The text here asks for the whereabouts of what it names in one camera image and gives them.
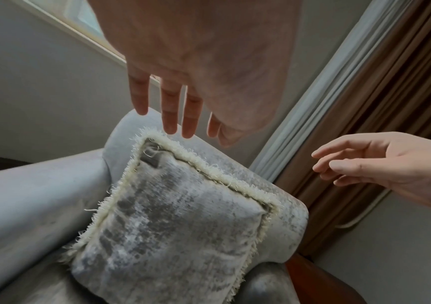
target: white sheer curtain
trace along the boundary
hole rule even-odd
[[[413,0],[373,0],[250,170],[273,182]]]

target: brown curtain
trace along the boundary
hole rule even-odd
[[[275,182],[309,209],[301,254],[318,250],[382,190],[320,180],[312,151],[344,134],[385,131],[431,137],[431,1],[408,8]]]

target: gray sofa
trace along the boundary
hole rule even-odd
[[[90,223],[124,171],[135,133],[162,128],[160,114],[129,112],[100,150],[0,171],[0,303],[104,303],[79,286],[57,263],[61,246]],[[308,220],[304,204],[256,176],[199,138],[184,140],[209,164],[277,195],[281,211],[270,222],[235,304],[298,303],[283,265],[299,245]]]

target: curtain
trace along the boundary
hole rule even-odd
[[[274,182],[413,0],[373,0],[329,63],[269,138],[250,170]]]
[[[337,188],[313,173],[311,153],[344,134],[400,131],[431,138],[431,1],[411,5],[284,168],[275,184],[309,209],[299,247],[315,253],[382,191]]]

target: square cushion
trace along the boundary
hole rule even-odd
[[[66,253],[109,304],[230,302],[278,201],[155,130]]]

